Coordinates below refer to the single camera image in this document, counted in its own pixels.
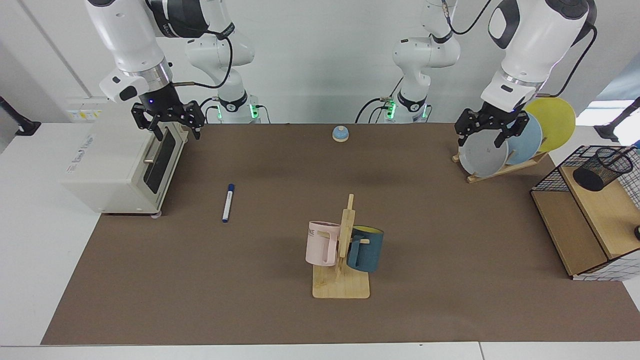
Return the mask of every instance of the brown tablecloth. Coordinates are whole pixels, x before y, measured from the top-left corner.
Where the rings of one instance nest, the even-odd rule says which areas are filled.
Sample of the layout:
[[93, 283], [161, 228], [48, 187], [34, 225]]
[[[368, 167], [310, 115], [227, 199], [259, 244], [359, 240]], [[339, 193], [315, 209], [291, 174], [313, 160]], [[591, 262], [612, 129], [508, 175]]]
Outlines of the brown tablecloth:
[[[207, 126], [159, 220], [100, 218], [42, 343], [640, 340], [622, 283], [569, 280], [529, 195], [549, 159], [467, 184], [450, 124], [332, 127]], [[385, 230], [371, 298], [313, 299], [307, 222], [349, 193]]]

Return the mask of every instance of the green led light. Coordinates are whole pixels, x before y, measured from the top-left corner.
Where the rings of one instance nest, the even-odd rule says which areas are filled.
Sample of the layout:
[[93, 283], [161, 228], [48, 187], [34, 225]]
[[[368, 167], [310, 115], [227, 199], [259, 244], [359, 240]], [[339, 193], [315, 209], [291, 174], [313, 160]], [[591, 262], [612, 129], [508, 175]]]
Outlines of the green led light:
[[390, 108], [387, 110], [387, 119], [392, 120], [396, 115], [396, 103], [393, 100], [389, 100]]
[[251, 117], [253, 117], [254, 119], [257, 119], [258, 116], [260, 116], [260, 114], [258, 113], [258, 109], [256, 109], [255, 106], [252, 104], [249, 104], [249, 106], [251, 107]]

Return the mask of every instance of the wire basket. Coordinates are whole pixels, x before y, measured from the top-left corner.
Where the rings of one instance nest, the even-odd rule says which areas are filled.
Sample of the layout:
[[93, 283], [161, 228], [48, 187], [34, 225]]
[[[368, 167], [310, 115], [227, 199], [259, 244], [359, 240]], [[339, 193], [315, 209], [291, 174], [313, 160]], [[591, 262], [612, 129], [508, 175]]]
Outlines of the wire basket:
[[602, 147], [573, 172], [573, 178], [581, 187], [592, 192], [599, 192], [633, 169], [633, 163], [626, 152], [622, 153], [611, 147]]

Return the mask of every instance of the dark blue mug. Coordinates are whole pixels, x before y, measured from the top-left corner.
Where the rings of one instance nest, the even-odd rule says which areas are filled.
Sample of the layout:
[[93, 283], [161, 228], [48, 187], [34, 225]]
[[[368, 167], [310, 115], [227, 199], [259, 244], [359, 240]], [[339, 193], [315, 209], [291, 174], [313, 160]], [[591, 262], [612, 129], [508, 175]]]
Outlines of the dark blue mug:
[[355, 225], [351, 232], [353, 240], [349, 249], [347, 265], [362, 272], [376, 271], [384, 234], [384, 231], [374, 227]]

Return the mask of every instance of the marker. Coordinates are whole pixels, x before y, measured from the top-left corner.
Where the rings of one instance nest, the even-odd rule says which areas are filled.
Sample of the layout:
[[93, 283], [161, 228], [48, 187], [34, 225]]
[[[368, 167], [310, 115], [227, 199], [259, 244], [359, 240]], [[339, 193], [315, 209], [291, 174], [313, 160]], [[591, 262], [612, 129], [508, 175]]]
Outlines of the marker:
[[229, 190], [227, 192], [227, 202], [225, 203], [225, 212], [222, 213], [222, 222], [229, 222], [229, 211], [231, 210], [231, 198], [234, 196], [234, 190], [236, 186], [229, 184]]

